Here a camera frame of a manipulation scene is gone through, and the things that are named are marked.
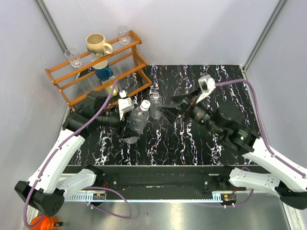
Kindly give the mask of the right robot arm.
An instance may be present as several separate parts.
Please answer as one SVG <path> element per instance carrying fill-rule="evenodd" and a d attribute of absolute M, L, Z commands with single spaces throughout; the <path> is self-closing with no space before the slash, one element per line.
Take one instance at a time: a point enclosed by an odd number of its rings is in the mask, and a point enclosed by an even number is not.
<path fill-rule="evenodd" d="M 173 105 L 160 105 L 158 110 L 170 122 L 178 118 L 192 119 L 219 137 L 238 155 L 254 161 L 268 171 L 267 174 L 246 172 L 232 166 L 225 166 L 218 177 L 218 185 L 224 190 L 245 187 L 269 193 L 285 204 L 300 210 L 307 207 L 307 171 L 299 173 L 301 167 L 265 144 L 257 132 L 242 122 L 239 111 L 230 104 L 219 106 L 213 111 L 200 104 L 211 94 L 201 90 L 189 94 L 174 95 Z"/>

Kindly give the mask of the white bottle cap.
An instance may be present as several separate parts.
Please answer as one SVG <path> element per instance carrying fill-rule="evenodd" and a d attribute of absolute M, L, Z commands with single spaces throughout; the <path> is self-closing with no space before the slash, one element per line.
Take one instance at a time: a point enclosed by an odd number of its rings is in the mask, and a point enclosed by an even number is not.
<path fill-rule="evenodd" d="M 141 108 L 143 111 L 148 111 L 149 108 L 150 108 L 150 105 L 151 105 L 150 101 L 148 101 L 148 100 L 143 100 L 142 103 L 141 103 L 141 105 L 140 105 L 140 108 Z"/>

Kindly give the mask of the clear plastic bottle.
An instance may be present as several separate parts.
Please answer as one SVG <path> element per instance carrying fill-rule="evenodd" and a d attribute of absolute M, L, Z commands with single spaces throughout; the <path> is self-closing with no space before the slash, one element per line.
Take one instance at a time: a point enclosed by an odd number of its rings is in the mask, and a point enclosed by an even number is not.
<path fill-rule="evenodd" d="M 150 116 L 155 120 L 159 120 L 162 116 L 162 113 L 159 111 L 158 107 L 163 104 L 163 100 L 159 92 L 153 92 L 150 98 L 150 103 Z"/>
<path fill-rule="evenodd" d="M 142 134 L 147 121 L 149 119 L 149 110 L 143 111 L 140 106 L 136 107 L 128 117 L 127 121 L 129 122 L 129 125 L 131 128 L 133 128 L 136 132 L 138 132 L 140 135 Z M 128 144 L 134 144 L 137 142 L 138 138 L 126 138 L 123 139 Z"/>

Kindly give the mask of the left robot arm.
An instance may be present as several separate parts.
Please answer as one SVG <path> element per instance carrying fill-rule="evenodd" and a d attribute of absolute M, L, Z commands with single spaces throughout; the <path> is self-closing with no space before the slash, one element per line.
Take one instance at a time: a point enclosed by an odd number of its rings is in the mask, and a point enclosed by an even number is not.
<path fill-rule="evenodd" d="M 65 120 L 59 137 L 40 167 L 26 181 L 18 181 L 14 190 L 24 201 L 24 213 L 31 206 L 47 216 L 55 215 L 64 201 L 79 191 L 94 190 L 106 185 L 103 170 L 93 165 L 83 166 L 78 173 L 61 181 L 60 176 L 73 154 L 85 142 L 91 128 L 98 125 L 122 128 L 124 115 L 132 111 L 133 103 L 125 91 L 119 93 L 119 112 L 104 114 L 111 94 L 107 97 L 90 92 L 81 108 Z"/>

